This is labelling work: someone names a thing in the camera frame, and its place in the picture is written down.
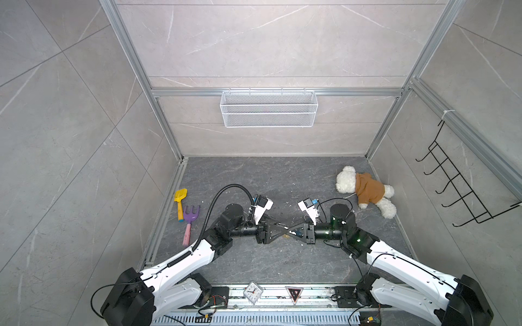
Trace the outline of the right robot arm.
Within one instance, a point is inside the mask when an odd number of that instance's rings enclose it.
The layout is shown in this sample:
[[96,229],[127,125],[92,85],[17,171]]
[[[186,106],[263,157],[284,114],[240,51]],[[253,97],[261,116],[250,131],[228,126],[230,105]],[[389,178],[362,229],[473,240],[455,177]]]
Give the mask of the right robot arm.
[[476,280],[439,272],[393,249],[359,228],[345,204],[331,207],[330,222],[293,226],[287,233],[308,244],[337,240],[341,250],[367,264],[368,271],[353,291],[361,307],[391,306],[433,325],[490,325],[493,321],[494,313]]

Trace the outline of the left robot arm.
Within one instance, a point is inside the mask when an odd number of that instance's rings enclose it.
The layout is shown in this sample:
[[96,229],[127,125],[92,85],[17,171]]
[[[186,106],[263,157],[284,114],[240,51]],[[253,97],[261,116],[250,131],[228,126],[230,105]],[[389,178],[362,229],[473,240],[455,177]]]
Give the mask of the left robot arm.
[[[247,195],[248,210],[231,204],[210,222],[218,199],[231,188]],[[107,325],[151,325],[176,308],[197,303],[212,287],[196,271],[226,253],[235,237],[263,239],[267,231],[261,220],[272,206],[271,199],[263,195],[253,197],[242,185],[223,187],[212,199],[201,233],[193,244],[156,266],[140,272],[134,268],[125,270],[115,283],[107,285],[110,293],[101,307],[92,307],[92,311]]]

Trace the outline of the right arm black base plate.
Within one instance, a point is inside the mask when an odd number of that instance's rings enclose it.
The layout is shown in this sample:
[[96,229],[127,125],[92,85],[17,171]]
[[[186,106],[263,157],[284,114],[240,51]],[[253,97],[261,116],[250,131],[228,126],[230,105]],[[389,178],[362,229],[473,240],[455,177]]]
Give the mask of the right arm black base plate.
[[339,308],[359,308],[367,304],[356,286],[337,286],[334,287],[334,293],[330,299],[337,303]]

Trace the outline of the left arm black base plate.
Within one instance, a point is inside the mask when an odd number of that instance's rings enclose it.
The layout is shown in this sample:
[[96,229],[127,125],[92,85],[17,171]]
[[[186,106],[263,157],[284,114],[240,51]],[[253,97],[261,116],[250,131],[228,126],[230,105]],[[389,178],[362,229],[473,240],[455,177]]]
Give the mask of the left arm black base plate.
[[212,287],[202,292],[194,304],[195,308],[217,306],[227,308],[230,288],[225,286]]

